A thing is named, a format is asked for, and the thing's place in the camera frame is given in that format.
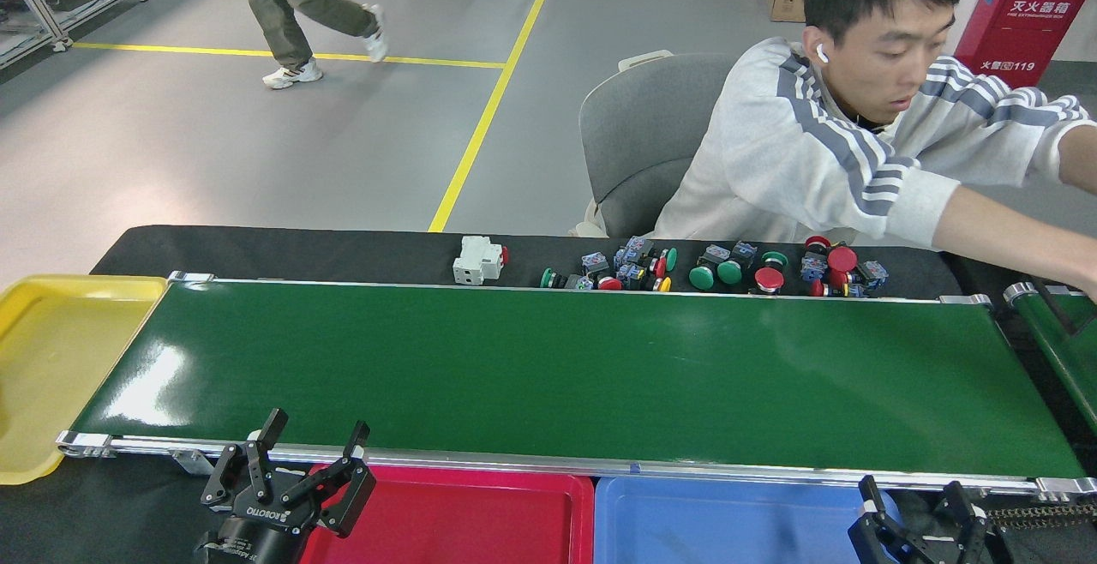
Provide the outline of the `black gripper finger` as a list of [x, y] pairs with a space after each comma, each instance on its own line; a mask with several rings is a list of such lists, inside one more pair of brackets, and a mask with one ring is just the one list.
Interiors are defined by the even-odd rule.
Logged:
[[860, 563], [908, 563], [911, 548], [906, 529], [887, 509], [875, 478], [863, 477], [858, 489], [862, 507], [848, 535]]
[[992, 549], [986, 535], [989, 530], [989, 518], [982, 508], [968, 497], [960, 482], [953, 481], [945, 486], [945, 504], [955, 520], [959, 537], [951, 541], [935, 542], [936, 552], [930, 556], [932, 563], [994, 563]]
[[248, 435], [244, 443], [231, 443], [223, 448], [201, 501], [210, 509], [231, 509], [237, 483], [247, 475], [249, 486], [255, 490], [255, 500], [271, 504], [272, 478], [269, 474], [269, 451], [289, 424], [289, 415], [283, 409], [272, 409], [262, 428]]
[[341, 537], [350, 535], [376, 485], [364, 461], [369, 426], [357, 421], [341, 456], [283, 490], [286, 524], [310, 532], [316, 526]]

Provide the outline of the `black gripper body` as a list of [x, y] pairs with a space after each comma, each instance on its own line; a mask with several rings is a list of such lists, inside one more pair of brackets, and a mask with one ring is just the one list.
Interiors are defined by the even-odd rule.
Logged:
[[274, 519], [230, 516], [195, 548], [196, 563], [298, 563], [316, 526], [317, 506], [291, 510], [287, 526]]

